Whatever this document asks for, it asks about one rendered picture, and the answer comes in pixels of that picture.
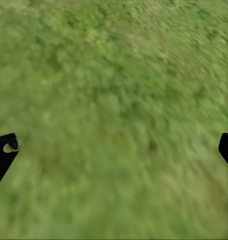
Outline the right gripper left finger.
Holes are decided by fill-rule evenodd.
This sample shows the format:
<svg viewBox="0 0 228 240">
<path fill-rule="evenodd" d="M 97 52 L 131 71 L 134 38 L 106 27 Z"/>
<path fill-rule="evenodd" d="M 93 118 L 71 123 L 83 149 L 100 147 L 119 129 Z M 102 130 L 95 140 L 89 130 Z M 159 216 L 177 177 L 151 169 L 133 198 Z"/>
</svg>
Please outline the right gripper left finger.
<svg viewBox="0 0 228 240">
<path fill-rule="evenodd" d="M 0 182 L 23 146 L 22 138 L 14 133 L 0 136 Z"/>
</svg>

